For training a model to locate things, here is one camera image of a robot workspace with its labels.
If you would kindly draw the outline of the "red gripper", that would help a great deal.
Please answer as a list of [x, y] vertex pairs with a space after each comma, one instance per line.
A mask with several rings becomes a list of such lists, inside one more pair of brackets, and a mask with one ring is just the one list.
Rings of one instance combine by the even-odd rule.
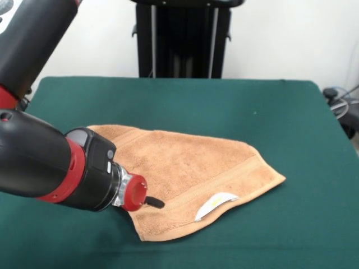
[[145, 178], [137, 174], [129, 174], [125, 183], [122, 208], [126, 211], [137, 211], [145, 203], [154, 208], [161, 209], [164, 202], [155, 197], [146, 196], [147, 182]]

